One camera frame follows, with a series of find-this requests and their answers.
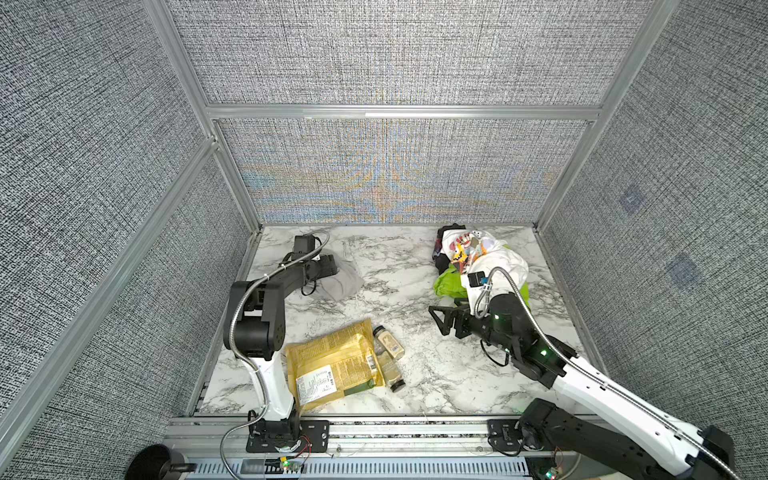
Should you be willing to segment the grey cloth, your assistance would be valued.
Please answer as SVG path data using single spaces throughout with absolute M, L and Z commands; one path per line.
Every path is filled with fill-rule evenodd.
M 345 258 L 341 253 L 325 247 L 322 255 L 331 255 L 338 268 L 338 272 L 329 277 L 319 279 L 316 290 L 311 297 L 318 300 L 341 302 L 355 296 L 364 285 L 364 281 L 358 273 L 353 261 Z

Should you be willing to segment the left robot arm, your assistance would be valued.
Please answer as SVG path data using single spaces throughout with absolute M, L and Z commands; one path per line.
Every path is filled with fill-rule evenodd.
M 288 420 L 296 412 L 280 359 L 287 331 L 285 299 L 306 287 L 314 292 L 320 279 L 338 273 L 334 256 L 322 252 L 329 238 L 317 232 L 298 235 L 272 271 L 230 287 L 224 347 L 246 367 L 263 395 L 265 421 Z

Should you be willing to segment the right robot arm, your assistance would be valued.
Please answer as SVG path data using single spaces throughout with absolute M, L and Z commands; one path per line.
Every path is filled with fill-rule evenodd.
M 527 378 L 586 407 L 603 426 L 536 399 L 519 417 L 522 448 L 579 453 L 631 479 L 734 479 L 734 443 L 715 426 L 700 429 L 649 404 L 544 333 L 514 293 L 492 298 L 479 315 L 468 301 L 428 309 L 442 335 L 500 348 Z

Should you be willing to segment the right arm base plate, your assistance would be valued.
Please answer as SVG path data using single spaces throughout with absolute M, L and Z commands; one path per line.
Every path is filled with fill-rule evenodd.
M 487 421 L 487 442 L 502 454 L 523 451 L 553 451 L 555 440 L 566 432 L 564 425 L 529 422 L 521 419 L 492 419 Z

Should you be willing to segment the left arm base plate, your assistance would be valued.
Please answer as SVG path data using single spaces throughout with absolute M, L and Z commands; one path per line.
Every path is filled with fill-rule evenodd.
M 325 420 L 260 420 L 249 427 L 248 453 L 298 454 L 304 448 L 325 453 L 330 437 L 330 422 Z

